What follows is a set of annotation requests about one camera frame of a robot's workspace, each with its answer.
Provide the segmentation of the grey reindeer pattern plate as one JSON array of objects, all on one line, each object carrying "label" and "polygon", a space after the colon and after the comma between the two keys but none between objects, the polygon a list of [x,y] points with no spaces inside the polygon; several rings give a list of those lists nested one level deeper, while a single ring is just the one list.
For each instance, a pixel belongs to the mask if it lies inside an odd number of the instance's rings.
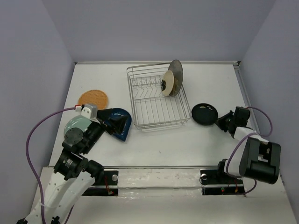
[{"label": "grey reindeer pattern plate", "polygon": [[183,84],[183,67],[181,62],[175,59],[170,63],[168,70],[171,71],[174,76],[174,85],[170,92],[170,96],[174,97],[178,95]]}]

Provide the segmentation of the glossy black plate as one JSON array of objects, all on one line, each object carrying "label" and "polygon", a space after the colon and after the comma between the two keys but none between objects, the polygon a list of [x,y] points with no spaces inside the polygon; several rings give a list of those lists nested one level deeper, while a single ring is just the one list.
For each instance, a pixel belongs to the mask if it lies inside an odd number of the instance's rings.
[{"label": "glossy black plate", "polygon": [[218,119],[218,112],[215,107],[207,103],[195,105],[191,112],[193,120],[202,126],[213,125]]}]

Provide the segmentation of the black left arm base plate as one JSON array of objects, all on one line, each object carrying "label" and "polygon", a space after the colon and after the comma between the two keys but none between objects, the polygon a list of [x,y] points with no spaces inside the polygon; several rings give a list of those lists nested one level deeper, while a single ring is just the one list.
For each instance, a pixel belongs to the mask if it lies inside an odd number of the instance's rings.
[{"label": "black left arm base plate", "polygon": [[118,196],[118,179],[118,170],[104,170],[103,177],[90,186],[82,196]]}]

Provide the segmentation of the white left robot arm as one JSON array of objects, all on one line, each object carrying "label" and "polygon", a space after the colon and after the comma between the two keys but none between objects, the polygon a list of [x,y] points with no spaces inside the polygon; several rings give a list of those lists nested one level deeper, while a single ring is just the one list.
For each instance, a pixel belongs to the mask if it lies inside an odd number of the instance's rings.
[{"label": "white left robot arm", "polygon": [[132,118],[121,108],[99,110],[85,104],[73,108],[79,115],[67,122],[64,141],[48,185],[42,186],[34,171],[40,189],[40,200],[19,224],[67,223],[73,206],[81,196],[115,196],[118,190],[110,189],[117,183],[117,172],[106,172],[104,166],[84,157],[103,133],[108,133],[125,142]]}]

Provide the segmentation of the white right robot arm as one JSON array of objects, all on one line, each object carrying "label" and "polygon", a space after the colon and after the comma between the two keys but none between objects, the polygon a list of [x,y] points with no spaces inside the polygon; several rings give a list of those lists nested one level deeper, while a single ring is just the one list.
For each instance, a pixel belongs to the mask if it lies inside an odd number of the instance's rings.
[{"label": "white right robot arm", "polygon": [[[259,134],[247,127],[250,110],[261,112],[269,121],[268,134]],[[218,163],[215,178],[226,183],[233,178],[250,178],[256,181],[275,184],[279,176],[281,146],[266,140],[273,131],[270,117],[262,110],[248,106],[235,108],[228,114],[218,118],[216,125],[224,132],[229,132],[237,141],[232,154]]]}]

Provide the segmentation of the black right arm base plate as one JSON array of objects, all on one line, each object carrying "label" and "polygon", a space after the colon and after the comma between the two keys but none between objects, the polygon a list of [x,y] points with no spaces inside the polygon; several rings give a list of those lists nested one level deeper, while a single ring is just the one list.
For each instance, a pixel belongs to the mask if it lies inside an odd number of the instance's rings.
[{"label": "black right arm base plate", "polygon": [[201,170],[199,182],[203,196],[238,195],[245,192],[241,179],[219,174],[216,169]]}]

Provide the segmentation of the cream plate with black patch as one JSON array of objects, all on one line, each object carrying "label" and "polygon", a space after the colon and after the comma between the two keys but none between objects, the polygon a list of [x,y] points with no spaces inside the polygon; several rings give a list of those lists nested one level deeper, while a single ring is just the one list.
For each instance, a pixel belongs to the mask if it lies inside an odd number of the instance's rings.
[{"label": "cream plate with black patch", "polygon": [[174,75],[172,71],[165,72],[161,81],[161,93],[164,96],[169,96],[174,86]]}]

